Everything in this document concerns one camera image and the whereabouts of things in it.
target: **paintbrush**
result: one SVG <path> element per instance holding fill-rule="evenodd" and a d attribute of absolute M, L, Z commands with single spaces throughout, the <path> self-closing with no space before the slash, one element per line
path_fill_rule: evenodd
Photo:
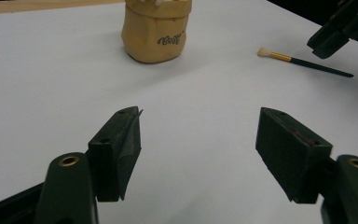
<path fill-rule="evenodd" d="M 340 75 L 340 76 L 343 76 L 343 77 L 353 77 L 352 74 L 349 74 L 349 73 L 346 73 L 346 72 L 341 72 L 341 71 L 338 71 L 338 70 L 333 69 L 333 68 L 324 67 L 324 66 L 321 66 L 321 65 L 316 64 L 316 63 L 310 63 L 310 62 L 307 62 L 307 61 L 304 61 L 304 60 L 301 60 L 301 59 L 297 59 L 297 58 L 293 58 L 293 57 L 283 55 L 283 54 L 280 54 L 280 53 L 271 52 L 270 50 L 265 49 L 265 48 L 261 48 L 257 52 L 257 55 L 260 56 L 260 57 L 270 57 L 270 58 L 274 58 L 274 59 L 279 59 L 279 60 L 282 60 L 282 61 L 285 61 L 285 62 L 288 62 L 288 63 L 295 63 L 295 64 L 298 64 L 298 65 L 301 65 L 301 66 L 304 66 L 304 67 L 313 68 L 313 69 L 317 69 L 317 70 L 328 72 L 328 73 L 333 73 L 333 74 Z"/>

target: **gold ferrule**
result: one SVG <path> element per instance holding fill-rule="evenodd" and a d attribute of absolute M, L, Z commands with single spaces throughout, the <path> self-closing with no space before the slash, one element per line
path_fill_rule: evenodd
<path fill-rule="evenodd" d="M 271 52 L 269 57 L 279 59 L 279 60 L 289 62 L 289 63 L 292 60 L 292 57 L 290 57 L 290 56 L 283 55 L 283 54 L 280 54 L 280 53 L 275 53 L 275 52 Z"/>

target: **black brush handle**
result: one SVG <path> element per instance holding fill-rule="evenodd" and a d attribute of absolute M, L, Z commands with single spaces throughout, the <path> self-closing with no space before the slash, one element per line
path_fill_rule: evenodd
<path fill-rule="evenodd" d="M 292 58 L 292 60 L 290 60 L 290 63 L 295 63 L 295 64 L 298 64 L 298 65 L 301 65 L 301 66 L 321 70 L 321 71 L 328 72 L 328 73 L 333 73 L 333 74 L 340 75 L 340 76 L 343 76 L 343 77 L 353 77 L 352 74 L 349 74 L 349 73 L 346 73 L 346 72 L 341 72 L 341 71 L 338 71 L 338 70 L 333 69 L 333 68 L 324 67 L 324 66 L 321 66 L 321 65 L 316 64 L 316 63 L 310 63 L 310 62 L 300 60 L 300 59 L 297 59 L 297 58 Z"/>

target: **white tabletop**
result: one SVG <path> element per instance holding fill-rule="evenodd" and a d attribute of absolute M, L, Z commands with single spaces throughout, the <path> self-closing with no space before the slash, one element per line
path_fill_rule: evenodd
<path fill-rule="evenodd" d="M 44 181 L 119 109 L 138 105 L 141 156 L 126 200 L 101 223 L 322 223 L 289 203 L 255 150 L 261 106 L 282 110 L 358 156 L 358 43 L 320 60 L 320 28 L 267 1 L 193 2 L 182 55 L 137 63 L 121 41 L 124 4 L 0 14 L 0 201 Z M 355 74 L 256 53 L 266 47 Z"/>

